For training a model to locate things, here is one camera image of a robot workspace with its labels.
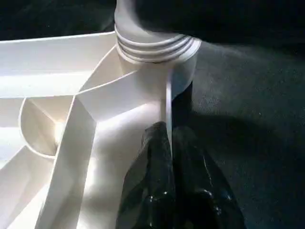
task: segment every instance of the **plastic divider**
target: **plastic divider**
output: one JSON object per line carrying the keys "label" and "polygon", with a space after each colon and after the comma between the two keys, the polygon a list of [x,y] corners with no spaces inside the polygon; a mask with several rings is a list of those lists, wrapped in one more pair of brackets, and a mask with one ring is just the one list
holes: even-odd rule
{"label": "plastic divider", "polygon": [[75,96],[37,229],[113,227],[144,130],[170,116],[170,73],[147,65]]}
{"label": "plastic divider", "polygon": [[73,100],[56,157],[38,229],[75,228],[81,207],[96,122],[78,98]]}
{"label": "plastic divider", "polygon": [[26,146],[0,170],[0,228],[6,228],[48,182],[53,161]]}

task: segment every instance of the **black surface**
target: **black surface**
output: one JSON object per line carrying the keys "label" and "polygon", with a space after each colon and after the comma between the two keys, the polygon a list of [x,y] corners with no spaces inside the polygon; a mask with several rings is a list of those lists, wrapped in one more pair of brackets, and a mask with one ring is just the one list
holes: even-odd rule
{"label": "black surface", "polygon": [[228,182],[188,127],[173,130],[173,166],[183,228],[245,229]]}
{"label": "black surface", "polygon": [[114,30],[116,0],[1,0],[0,40]]}
{"label": "black surface", "polygon": [[304,45],[203,43],[193,85],[173,102],[224,172],[248,229],[305,225]]}

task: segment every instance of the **dark fabric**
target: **dark fabric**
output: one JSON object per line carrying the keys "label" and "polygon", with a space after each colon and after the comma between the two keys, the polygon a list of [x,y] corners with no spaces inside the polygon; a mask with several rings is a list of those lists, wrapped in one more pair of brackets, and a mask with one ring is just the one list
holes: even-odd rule
{"label": "dark fabric", "polygon": [[114,30],[116,0],[1,0],[0,41]]}
{"label": "dark fabric", "polygon": [[195,131],[248,229],[305,225],[305,49],[202,43],[173,125]]}

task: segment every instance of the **white plastic piece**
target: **white plastic piece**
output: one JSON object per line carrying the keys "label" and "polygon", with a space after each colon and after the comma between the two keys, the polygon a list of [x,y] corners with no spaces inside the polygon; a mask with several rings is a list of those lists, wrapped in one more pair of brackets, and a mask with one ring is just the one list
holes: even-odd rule
{"label": "white plastic piece", "polygon": [[157,43],[181,37],[180,34],[166,34],[144,30],[138,24],[132,0],[117,0],[114,17],[119,34],[131,42]]}
{"label": "white plastic piece", "polygon": [[36,228],[75,228],[95,127],[95,121],[75,98]]}
{"label": "white plastic piece", "polygon": [[6,228],[48,182],[52,161],[23,147],[0,170],[0,228]]}
{"label": "white plastic piece", "polygon": [[32,152],[54,159],[72,96],[25,99],[20,110],[20,129]]}
{"label": "white plastic piece", "polygon": [[109,32],[0,42],[0,98],[76,94],[115,37]]}
{"label": "white plastic piece", "polygon": [[49,185],[47,184],[35,195],[30,203],[15,218],[8,229],[35,228],[41,206],[44,203],[48,190]]}
{"label": "white plastic piece", "polygon": [[24,146],[18,128],[21,99],[0,99],[0,170]]}

